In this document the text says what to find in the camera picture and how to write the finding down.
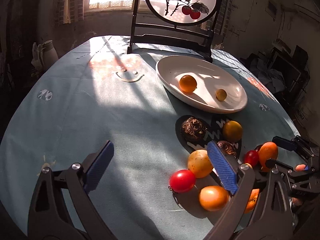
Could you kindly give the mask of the right hand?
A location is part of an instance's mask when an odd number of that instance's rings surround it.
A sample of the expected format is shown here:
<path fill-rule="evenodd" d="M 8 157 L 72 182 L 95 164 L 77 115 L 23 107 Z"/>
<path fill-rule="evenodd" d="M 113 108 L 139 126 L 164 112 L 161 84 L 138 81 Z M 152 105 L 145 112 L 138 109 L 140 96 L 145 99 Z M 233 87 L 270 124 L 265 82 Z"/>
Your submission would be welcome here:
<path fill-rule="evenodd" d="M 306 169 L 305 164 L 299 164 L 295 167 L 295 171 L 304 171 Z M 303 204 L 303 201 L 298 198 L 292 198 L 292 204 L 294 206 L 301 206 Z"/>

